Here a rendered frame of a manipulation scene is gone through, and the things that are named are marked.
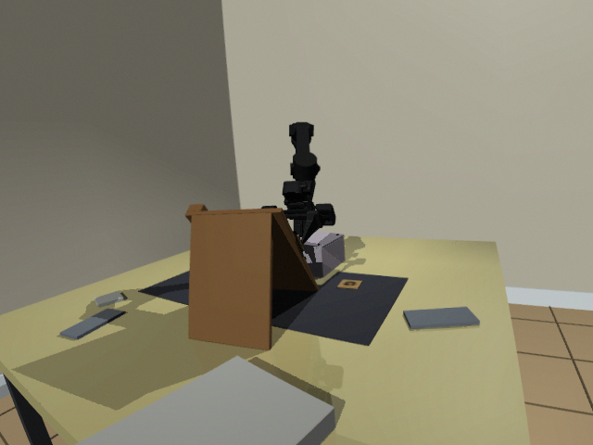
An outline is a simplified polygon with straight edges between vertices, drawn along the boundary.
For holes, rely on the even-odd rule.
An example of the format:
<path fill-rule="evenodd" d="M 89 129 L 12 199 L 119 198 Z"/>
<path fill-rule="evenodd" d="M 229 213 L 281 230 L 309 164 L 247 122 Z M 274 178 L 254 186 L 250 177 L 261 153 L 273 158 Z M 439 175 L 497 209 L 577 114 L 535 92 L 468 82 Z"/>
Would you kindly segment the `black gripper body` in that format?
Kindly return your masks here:
<path fill-rule="evenodd" d="M 323 226 L 335 225 L 335 213 L 333 205 L 331 203 L 316 204 L 316 210 L 310 210 L 310 207 L 313 206 L 312 199 L 313 194 L 309 196 L 308 205 L 303 203 L 303 200 L 290 200 L 286 205 L 287 210 L 284 210 L 286 219 L 306 220 L 307 211 L 317 211 L 320 214 Z"/>

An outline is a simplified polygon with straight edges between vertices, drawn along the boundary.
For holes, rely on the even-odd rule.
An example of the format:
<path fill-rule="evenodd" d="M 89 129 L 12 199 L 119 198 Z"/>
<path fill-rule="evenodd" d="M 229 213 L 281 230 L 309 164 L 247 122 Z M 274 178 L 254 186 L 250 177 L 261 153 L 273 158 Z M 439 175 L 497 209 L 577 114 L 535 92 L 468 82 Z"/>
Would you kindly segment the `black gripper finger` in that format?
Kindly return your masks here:
<path fill-rule="evenodd" d="M 319 228 L 323 228 L 319 212 L 307 211 L 307 220 L 302 234 L 301 243 L 304 244 Z"/>

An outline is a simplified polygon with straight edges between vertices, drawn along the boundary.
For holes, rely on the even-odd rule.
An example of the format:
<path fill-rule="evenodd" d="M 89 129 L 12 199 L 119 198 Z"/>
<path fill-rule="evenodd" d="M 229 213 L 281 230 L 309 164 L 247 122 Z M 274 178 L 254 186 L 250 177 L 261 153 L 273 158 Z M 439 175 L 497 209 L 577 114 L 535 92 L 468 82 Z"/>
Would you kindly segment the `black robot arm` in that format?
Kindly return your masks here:
<path fill-rule="evenodd" d="M 303 200 L 308 205 L 309 196 L 314 194 L 315 178 L 321 170 L 317 158 L 309 151 L 314 125 L 308 122 L 296 122 L 289 125 L 289 136 L 296 149 L 293 163 L 290 163 L 290 175 L 295 181 L 285 181 L 283 186 L 284 205 L 290 200 Z M 294 220 L 294 231 L 302 237 L 306 220 Z"/>

